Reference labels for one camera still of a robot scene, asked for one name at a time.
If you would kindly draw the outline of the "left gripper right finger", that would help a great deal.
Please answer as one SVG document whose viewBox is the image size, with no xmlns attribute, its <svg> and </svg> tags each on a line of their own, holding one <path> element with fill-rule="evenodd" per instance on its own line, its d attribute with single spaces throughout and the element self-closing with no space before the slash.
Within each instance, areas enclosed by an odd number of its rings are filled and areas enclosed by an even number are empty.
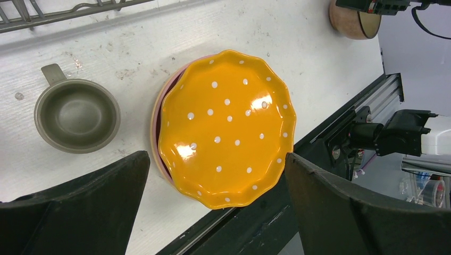
<svg viewBox="0 0 451 255">
<path fill-rule="evenodd" d="M 305 254 L 450 254 L 450 210 L 395 199 L 288 153 L 285 177 Z"/>
</svg>

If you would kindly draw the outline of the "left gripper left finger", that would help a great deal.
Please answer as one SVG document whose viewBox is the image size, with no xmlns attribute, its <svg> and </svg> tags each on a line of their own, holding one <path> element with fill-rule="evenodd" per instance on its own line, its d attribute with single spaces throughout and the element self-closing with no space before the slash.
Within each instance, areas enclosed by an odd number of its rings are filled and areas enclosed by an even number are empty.
<svg viewBox="0 0 451 255">
<path fill-rule="evenodd" d="M 125 254 L 150 164 L 136 151 L 1 203 L 1 254 Z"/>
</svg>

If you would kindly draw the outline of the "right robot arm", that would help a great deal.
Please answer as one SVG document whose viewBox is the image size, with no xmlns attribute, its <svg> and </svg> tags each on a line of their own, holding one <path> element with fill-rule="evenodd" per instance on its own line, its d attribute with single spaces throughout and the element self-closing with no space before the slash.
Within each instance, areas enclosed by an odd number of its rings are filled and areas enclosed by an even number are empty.
<svg viewBox="0 0 451 255">
<path fill-rule="evenodd" d="M 331 1 L 329 20 L 341 35 L 355 40 L 373 39 L 384 15 L 406 11 L 410 1 Z M 378 156 L 450 155 L 450 117 L 428 110 L 396 111 L 386 124 L 355 118 L 338 130 L 328 146 L 375 151 Z"/>
</svg>

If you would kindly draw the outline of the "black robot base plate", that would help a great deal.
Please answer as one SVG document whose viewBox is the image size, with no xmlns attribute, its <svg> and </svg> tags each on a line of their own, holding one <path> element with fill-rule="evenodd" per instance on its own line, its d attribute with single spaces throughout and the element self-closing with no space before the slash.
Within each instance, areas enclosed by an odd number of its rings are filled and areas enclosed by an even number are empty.
<svg viewBox="0 0 451 255">
<path fill-rule="evenodd" d="M 298 141 L 294 152 L 340 177 L 351 180 L 345 148 L 337 153 L 330 139 L 352 120 L 365 122 L 368 106 L 335 112 Z M 176 237 L 159 254 L 277 254 L 298 231 L 284 175 L 270 191 L 246 207 L 213 210 Z"/>
</svg>

